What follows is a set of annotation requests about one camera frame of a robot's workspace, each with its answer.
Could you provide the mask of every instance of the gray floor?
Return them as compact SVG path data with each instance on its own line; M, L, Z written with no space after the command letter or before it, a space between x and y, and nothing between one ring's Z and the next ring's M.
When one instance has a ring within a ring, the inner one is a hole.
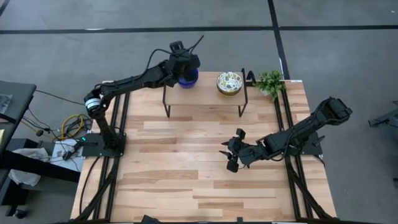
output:
M398 2L391 0L274 0L280 26L398 24ZM270 26L265 0L11 0L0 30L92 29L120 27ZM38 89L82 101L95 83L139 74L155 48L170 42L194 43L203 71L279 69L273 31L163 32L140 34L0 35L0 79L35 83ZM338 216L344 220L398 223L397 132L368 119L396 106L398 30L282 31L291 79L302 79L311 109L328 96L354 111L338 127L320 134L329 184ZM158 54L153 63L165 58ZM35 93L32 111L52 127L73 105ZM36 139L19 126L15 137ZM30 217L1 223L50 223L68 220L73 194L36 193Z

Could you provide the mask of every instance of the potted plant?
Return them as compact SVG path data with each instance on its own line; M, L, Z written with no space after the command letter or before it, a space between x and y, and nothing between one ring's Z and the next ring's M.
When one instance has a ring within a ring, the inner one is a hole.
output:
M280 79L281 75L277 70L273 70L270 73L263 72L260 74L260 81L257 81L256 86L264 96L270 95L272 100L275 101L278 97L278 91L286 89Z

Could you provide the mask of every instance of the chair wheel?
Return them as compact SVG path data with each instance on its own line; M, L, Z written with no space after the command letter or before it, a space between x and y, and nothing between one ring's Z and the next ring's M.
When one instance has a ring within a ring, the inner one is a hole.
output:
M23 219L23 218L26 217L26 215L27 215L26 211L22 211L22 210L19 210L19 209L17 209L15 211L15 213L14 213L14 217L17 217L18 219Z

